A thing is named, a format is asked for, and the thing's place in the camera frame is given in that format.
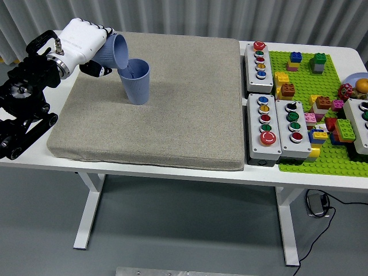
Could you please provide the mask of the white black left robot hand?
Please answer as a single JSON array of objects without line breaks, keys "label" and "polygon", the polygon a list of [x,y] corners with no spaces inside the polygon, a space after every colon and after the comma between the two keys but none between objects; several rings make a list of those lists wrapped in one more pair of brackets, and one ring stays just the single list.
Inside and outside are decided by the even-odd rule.
[{"label": "white black left robot hand", "polygon": [[113,28],[74,18],[58,35],[47,58],[56,62],[60,78],[67,79],[78,65],[90,61],[113,33]]}]

